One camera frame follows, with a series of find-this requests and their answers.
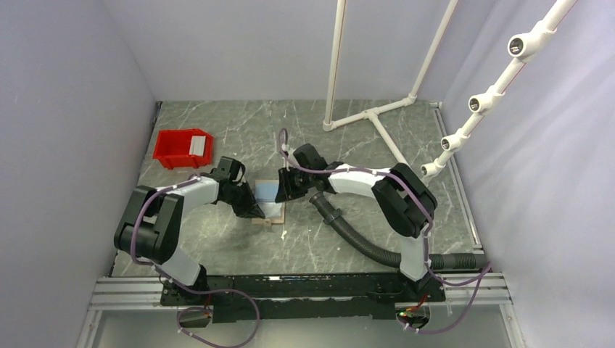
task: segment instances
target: pvc pipe elbow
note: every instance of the pvc pipe elbow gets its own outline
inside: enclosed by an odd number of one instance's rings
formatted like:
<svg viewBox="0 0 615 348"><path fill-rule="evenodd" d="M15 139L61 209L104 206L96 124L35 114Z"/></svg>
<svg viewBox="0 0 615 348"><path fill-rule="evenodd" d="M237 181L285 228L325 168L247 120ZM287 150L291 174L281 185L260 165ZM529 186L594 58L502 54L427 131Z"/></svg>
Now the pvc pipe elbow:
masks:
<svg viewBox="0 0 615 348"><path fill-rule="evenodd" d="M466 141L468 141L468 138L469 136L465 136L461 131L461 128L459 128L457 132L455 132L455 134L451 134L442 138L440 144L445 151L456 152L457 150L461 149L461 147L466 143Z"/></svg>
<svg viewBox="0 0 615 348"><path fill-rule="evenodd" d="M514 35L508 40L508 54L523 63L528 63L534 59L534 55L549 41L556 30L548 30L545 22L539 20L529 33Z"/></svg>
<svg viewBox="0 0 615 348"><path fill-rule="evenodd" d="M427 163L421 166L421 174L425 176L436 176L444 169L443 165L438 165L436 162Z"/></svg>
<svg viewBox="0 0 615 348"><path fill-rule="evenodd" d="M483 94L471 96L468 100L468 107L474 113L486 115L500 102L503 96L504 94L498 93L495 90L495 86L491 85Z"/></svg>

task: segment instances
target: blue object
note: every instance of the blue object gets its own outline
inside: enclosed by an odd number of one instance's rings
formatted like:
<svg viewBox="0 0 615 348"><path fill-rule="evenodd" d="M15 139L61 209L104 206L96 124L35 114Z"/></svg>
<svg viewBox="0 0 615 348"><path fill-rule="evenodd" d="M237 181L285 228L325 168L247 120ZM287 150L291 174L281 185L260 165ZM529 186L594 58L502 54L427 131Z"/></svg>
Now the blue object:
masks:
<svg viewBox="0 0 615 348"><path fill-rule="evenodd" d="M260 181L254 187L256 202L275 202L278 194L277 181Z"/></svg>

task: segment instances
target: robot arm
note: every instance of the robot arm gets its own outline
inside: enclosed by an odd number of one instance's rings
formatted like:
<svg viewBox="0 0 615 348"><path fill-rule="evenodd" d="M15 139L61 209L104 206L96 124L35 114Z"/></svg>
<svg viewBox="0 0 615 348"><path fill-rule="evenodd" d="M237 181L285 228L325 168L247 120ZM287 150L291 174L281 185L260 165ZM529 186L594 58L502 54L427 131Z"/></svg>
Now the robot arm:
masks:
<svg viewBox="0 0 615 348"><path fill-rule="evenodd" d="M303 168L345 171L312 174L297 168L281 168L278 170L280 187L277 202L304 196L312 187L332 194L359 194L376 199L387 222L400 237L401 272L412 281L424 277L427 269L422 231L427 226L426 218L410 197L400 195L403 189L396 181L377 174L388 172L400 178L433 217L437 207L434 195L406 164L397 163L394 167L374 170L373 173L351 171L352 166L342 162L327 164L311 144L300 146L293 155Z"/></svg>
<svg viewBox="0 0 615 348"><path fill-rule="evenodd" d="M136 255L145 257L165 273L187 286L194 286L206 279L205 268L191 260L178 247L181 217L203 204L225 202L241 218L263 218L249 185L239 177L245 166L237 160L222 157L210 173L201 173L196 182L158 196L145 211L154 222L142 221L137 231ZM114 245L130 253L135 222L147 199L156 188L137 186L115 232Z"/></svg>

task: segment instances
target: black corrugated hose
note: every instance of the black corrugated hose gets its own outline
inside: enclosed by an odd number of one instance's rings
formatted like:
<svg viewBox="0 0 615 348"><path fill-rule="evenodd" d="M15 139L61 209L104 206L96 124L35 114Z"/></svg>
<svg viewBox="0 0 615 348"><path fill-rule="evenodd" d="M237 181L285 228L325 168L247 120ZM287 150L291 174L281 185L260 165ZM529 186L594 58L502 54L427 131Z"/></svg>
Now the black corrugated hose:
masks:
<svg viewBox="0 0 615 348"><path fill-rule="evenodd" d="M322 192L310 198L310 203L322 215L324 223L330 225L361 254L382 265L399 268L402 259L399 252L383 249L363 237L342 217L342 212L329 203ZM432 261L432 270L475 270L487 265L484 254L431 254L429 259Z"/></svg>

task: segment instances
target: white pvc pipe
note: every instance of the white pvc pipe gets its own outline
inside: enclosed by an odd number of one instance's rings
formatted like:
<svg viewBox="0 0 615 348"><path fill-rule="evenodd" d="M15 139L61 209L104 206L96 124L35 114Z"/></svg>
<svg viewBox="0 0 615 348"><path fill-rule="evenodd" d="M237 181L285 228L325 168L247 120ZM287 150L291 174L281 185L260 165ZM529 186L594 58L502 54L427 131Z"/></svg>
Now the white pvc pipe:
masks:
<svg viewBox="0 0 615 348"><path fill-rule="evenodd" d="M339 51L342 47L342 31L344 29L344 14L346 12L346 0L337 0L337 12L335 14L335 28L333 32L333 48L331 49L331 65L329 66L329 87L327 88L327 100L325 106L325 119L323 129L332 130L333 102L335 98L335 83L337 79L337 65L339 64Z"/></svg>
<svg viewBox="0 0 615 348"><path fill-rule="evenodd" d="M355 123L357 121L361 121L361 120L364 120L366 118L367 118L367 114L364 113L364 112L361 112L361 113L356 114L356 115L344 117L341 120L331 121L331 124L332 124L332 128L331 129L339 128L339 127L342 127L343 125L349 125L350 123Z"/></svg>
<svg viewBox="0 0 615 348"><path fill-rule="evenodd" d="M438 29L436 30L436 35L434 36L432 45L429 47L429 50L427 51L427 55L425 56L425 60L423 61L423 65L421 66L421 70L418 71L418 76L416 77L416 80L414 81L414 86L412 87L412 91L410 92L410 96L414 98L416 98L418 89L421 87L421 84L423 83L423 79L425 78L425 74L427 74L427 70L429 69L429 66L432 63L432 60L434 59L434 55L436 54L436 50L438 50L438 46L440 45L440 42L442 41L442 37L444 36L446 27L448 26L448 23L450 22L450 18L453 17L453 12L455 11L455 8L457 7L457 2L458 0L450 0L450 2L448 3L448 6L446 7L444 16L442 17L442 20L440 21L440 25L438 26Z"/></svg>
<svg viewBox="0 0 615 348"><path fill-rule="evenodd" d="M534 27L534 29L532 29L531 32L524 33L519 36L514 36L513 38L515 37L527 38L527 41L524 40L524 44L526 43L528 45L530 44L534 45L532 53L531 53L531 55L533 56L539 50L541 50L542 47L547 42L547 40L543 40L543 38L540 36L547 32L549 32L548 33L549 35L553 35L553 32L556 30L561 20L566 16L568 11L570 11L570 9L575 3L576 3L576 0L557 0L555 4L551 7L549 12L542 19L542 21L539 21L537 25ZM464 136L465 140L467 140L467 137L470 136L471 132L484 118L487 111L489 111L492 107L494 107L497 104L497 101L499 100L499 98L502 97L502 94L504 94L508 85L511 84L512 80L517 76L517 74L519 74L519 71L521 71L522 67L525 66L525 64L530 59L531 57L515 57L514 56L514 58L511 60L508 66L506 66L506 69L504 69L504 71L502 72L502 75L500 75L500 77L495 81L493 86L487 89L487 92L485 92L482 95L471 97L471 99L474 99L475 97L478 99L482 99L484 102L489 104L488 109L485 112L472 113L472 115L466 121L466 123L459 129L458 134L456 133L454 135L444 137L443 139L456 137L456 136L457 137ZM442 172L442 169L444 169L444 166L446 165L447 161L453 156L453 154L456 151L459 151L459 149L461 149L461 147L465 143L465 140L459 142L457 147L455 147L454 149L448 149L447 147L445 147L442 154L438 158L436 158L435 161L421 166L421 172L424 173L424 177L422 178L422 181L425 184L427 184L433 177L435 177L436 175L440 174L440 172Z"/></svg>
<svg viewBox="0 0 615 348"><path fill-rule="evenodd" d="M381 107L377 107L378 109L378 115L380 115L381 113L387 112L387 111L391 111L394 109L399 109L400 107L406 107L408 105L411 105L412 102L410 101L409 98L404 98L400 101L396 101L393 102L391 104L387 104L387 105L383 105Z"/></svg>
<svg viewBox="0 0 615 348"><path fill-rule="evenodd" d="M397 148L397 145L395 145L395 142L393 141L387 130L384 129L384 126L382 125L382 123L380 123L378 115L373 112L370 112L368 118L373 123L374 127L376 127L378 133L380 133L382 140L387 143L387 146L393 153L393 156L395 156L395 159L398 162L408 164L408 161L405 160L404 156L402 155L402 152Z"/></svg>

